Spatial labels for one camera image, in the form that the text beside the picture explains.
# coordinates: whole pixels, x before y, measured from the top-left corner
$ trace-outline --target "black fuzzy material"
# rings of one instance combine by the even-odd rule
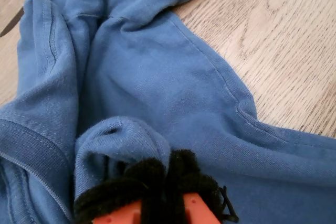
[[[185,193],[198,193],[220,222],[238,221],[226,187],[219,188],[216,181],[200,172],[194,153],[179,150],[171,154],[166,177],[161,162],[150,158],[126,170],[121,178],[107,180],[83,193],[75,202],[76,224],[89,224],[95,217],[139,199],[141,224],[188,224]],[[226,206],[230,215],[223,214]]]

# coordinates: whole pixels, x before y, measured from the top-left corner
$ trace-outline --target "black string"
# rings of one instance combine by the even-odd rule
[[[233,209],[233,206],[229,200],[229,198],[227,197],[227,194],[226,194],[226,186],[223,186],[223,188],[219,188],[219,191],[220,193],[222,194],[222,197],[223,197],[223,209],[227,208],[229,209],[229,215],[226,215],[226,214],[223,214],[223,219],[224,220],[228,220],[228,221],[232,221],[234,223],[237,223],[239,222],[239,218],[238,216],[236,215],[236,212],[235,210]]]

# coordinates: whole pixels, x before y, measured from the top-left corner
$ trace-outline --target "cotton garment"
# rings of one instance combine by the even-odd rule
[[[168,167],[182,148],[241,224],[336,222],[336,141],[259,122],[232,68],[166,10],[186,1],[25,2],[17,97],[0,109],[1,223],[73,223],[118,161]]]

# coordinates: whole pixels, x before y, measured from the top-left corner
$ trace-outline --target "blue sweatshirt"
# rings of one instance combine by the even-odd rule
[[[1,223],[72,223],[118,161],[195,152],[242,224],[336,220],[336,141],[257,120],[232,68],[169,6],[27,0],[17,97],[0,109]]]

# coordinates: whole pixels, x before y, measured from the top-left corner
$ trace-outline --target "crumpled clothing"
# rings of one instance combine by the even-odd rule
[[[336,219],[336,141],[261,123],[228,63],[168,7],[27,0],[16,98],[0,109],[2,223],[73,223],[84,191],[191,149],[241,224]]]

